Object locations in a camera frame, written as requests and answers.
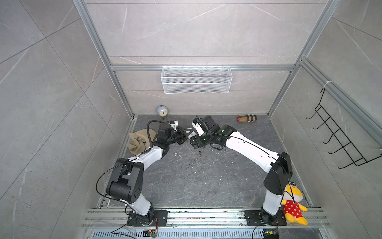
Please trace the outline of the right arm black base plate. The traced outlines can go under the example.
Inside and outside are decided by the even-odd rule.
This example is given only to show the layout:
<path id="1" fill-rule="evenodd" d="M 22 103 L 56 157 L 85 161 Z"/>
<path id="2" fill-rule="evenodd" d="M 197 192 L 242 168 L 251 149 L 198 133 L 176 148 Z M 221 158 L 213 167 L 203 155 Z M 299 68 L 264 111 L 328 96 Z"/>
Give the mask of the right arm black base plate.
<path id="1" fill-rule="evenodd" d="M 282 210 L 279 210 L 275 215 L 270 215 L 265 210 L 244 210 L 244 217 L 248 226 L 286 226 L 287 221 Z"/>

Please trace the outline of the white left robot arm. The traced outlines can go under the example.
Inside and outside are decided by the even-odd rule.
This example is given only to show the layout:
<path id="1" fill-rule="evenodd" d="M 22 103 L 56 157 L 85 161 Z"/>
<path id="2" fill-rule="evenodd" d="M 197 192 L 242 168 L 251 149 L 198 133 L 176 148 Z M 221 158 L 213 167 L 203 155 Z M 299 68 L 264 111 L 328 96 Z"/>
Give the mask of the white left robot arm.
<path id="1" fill-rule="evenodd" d="M 130 133 L 128 147 L 134 156 L 117 160 L 106 195 L 125 203 L 140 217 L 151 217 L 152 204 L 142 195 L 144 171 L 162 159 L 171 144 L 183 144 L 191 133 L 191 128 L 179 126 L 176 120 L 151 120 L 145 129 Z"/>

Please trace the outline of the white remote control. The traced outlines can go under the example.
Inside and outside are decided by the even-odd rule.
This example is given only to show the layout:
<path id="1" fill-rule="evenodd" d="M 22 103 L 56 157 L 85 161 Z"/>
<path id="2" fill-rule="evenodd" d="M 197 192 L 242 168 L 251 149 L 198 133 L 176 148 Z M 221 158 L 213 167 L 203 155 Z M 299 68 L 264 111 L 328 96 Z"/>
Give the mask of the white remote control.
<path id="1" fill-rule="evenodd" d="M 194 131 L 194 130 L 191 129 L 191 128 L 187 128 L 187 129 L 185 129 L 185 133 L 186 133 L 186 135 L 191 134 L 193 131 Z"/>

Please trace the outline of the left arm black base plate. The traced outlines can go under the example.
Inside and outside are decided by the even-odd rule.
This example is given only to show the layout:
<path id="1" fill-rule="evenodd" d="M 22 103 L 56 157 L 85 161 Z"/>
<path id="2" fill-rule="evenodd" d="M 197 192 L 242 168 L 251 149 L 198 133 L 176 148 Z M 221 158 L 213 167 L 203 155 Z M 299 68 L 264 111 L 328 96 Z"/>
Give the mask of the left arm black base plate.
<path id="1" fill-rule="evenodd" d="M 147 216 L 141 216 L 134 212 L 129 212 L 128 214 L 128 226 L 143 226 L 143 227 L 165 227 L 168 220 L 168 211 L 165 210 L 155 210 L 149 211 Z"/>

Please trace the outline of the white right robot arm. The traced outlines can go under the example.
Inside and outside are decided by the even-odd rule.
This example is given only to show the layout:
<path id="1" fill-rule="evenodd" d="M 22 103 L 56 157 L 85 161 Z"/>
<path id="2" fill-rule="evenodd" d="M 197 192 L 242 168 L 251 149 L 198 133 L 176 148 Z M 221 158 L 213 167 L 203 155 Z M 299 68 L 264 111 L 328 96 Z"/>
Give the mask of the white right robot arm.
<path id="1" fill-rule="evenodd" d="M 192 126 L 196 133 L 190 138 L 194 148 L 208 144 L 227 147 L 247 157 L 267 173 L 264 180 L 266 196 L 261 215 L 265 219 L 273 220 L 279 213 L 284 190 L 293 175 L 290 156 L 285 152 L 277 153 L 260 146 L 229 125 L 220 127 L 211 116 L 196 117 Z"/>

